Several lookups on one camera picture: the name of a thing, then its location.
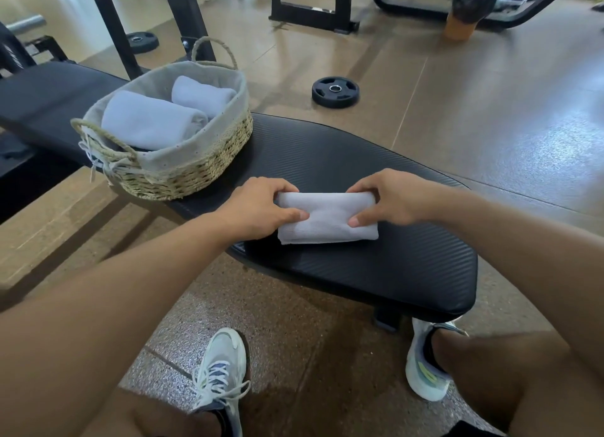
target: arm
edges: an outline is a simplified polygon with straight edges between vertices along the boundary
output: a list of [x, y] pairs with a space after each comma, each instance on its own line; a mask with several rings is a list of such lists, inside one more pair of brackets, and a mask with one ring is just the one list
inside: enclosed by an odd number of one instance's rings
[[3, 434], [79, 435], [211, 261], [233, 242], [262, 238], [308, 216], [277, 207], [278, 191], [297, 189], [284, 180], [252, 178], [216, 212], [0, 314]]
[[418, 176], [384, 170], [349, 189], [379, 203], [349, 221], [440, 224], [468, 243], [543, 313], [604, 378], [604, 239]]

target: black sock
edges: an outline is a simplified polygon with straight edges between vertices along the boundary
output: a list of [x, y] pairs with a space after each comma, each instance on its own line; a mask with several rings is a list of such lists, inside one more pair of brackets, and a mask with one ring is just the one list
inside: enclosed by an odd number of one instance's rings
[[232, 427], [227, 412], [224, 409], [209, 411], [210, 413], [214, 413], [214, 416], [218, 418], [218, 422], [221, 424], [221, 437], [232, 437]]
[[439, 363], [436, 362], [436, 359], [434, 358], [434, 351], [432, 350], [432, 336], [434, 335], [434, 332], [436, 332], [439, 329], [440, 328], [433, 328], [426, 335], [426, 341], [423, 344], [423, 356], [426, 359], [426, 362], [428, 362], [430, 365], [432, 365], [433, 367], [436, 367], [438, 370], [440, 370], [443, 373], [447, 373], [447, 372], [445, 372], [445, 369], [443, 369], [439, 365]]

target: folded towel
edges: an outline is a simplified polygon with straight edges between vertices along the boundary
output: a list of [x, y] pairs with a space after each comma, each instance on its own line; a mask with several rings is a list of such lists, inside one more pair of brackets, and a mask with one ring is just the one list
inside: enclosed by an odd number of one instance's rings
[[208, 120], [212, 120], [227, 108], [236, 93], [233, 89], [201, 84], [190, 77], [178, 76], [172, 86], [172, 103], [203, 111]]
[[196, 109], [120, 90], [105, 108], [101, 127], [130, 146], [157, 151], [188, 140], [207, 123]]
[[276, 203], [281, 208], [298, 208], [310, 214], [305, 221], [279, 227], [277, 237], [283, 245], [378, 239], [377, 224], [354, 228], [348, 225], [352, 216], [375, 204], [371, 192], [282, 192]]

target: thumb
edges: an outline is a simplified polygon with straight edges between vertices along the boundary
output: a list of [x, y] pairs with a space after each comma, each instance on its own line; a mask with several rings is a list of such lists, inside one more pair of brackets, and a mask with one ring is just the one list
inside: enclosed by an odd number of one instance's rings
[[290, 224], [291, 222], [305, 221], [310, 217], [310, 214], [306, 211], [298, 210], [298, 208], [282, 208], [281, 216], [283, 224]]
[[375, 224], [382, 220], [382, 208], [380, 204], [373, 205], [366, 210], [361, 211], [355, 216], [352, 216], [348, 221], [350, 227], [364, 227], [370, 224]]

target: forearm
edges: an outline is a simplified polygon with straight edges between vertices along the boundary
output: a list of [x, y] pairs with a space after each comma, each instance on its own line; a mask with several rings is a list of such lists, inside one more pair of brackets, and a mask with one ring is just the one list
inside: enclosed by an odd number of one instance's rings
[[434, 221], [477, 250], [604, 377], [604, 239], [469, 191], [440, 197]]
[[225, 229], [201, 216], [0, 314], [5, 433], [79, 434], [179, 296], [228, 246]]

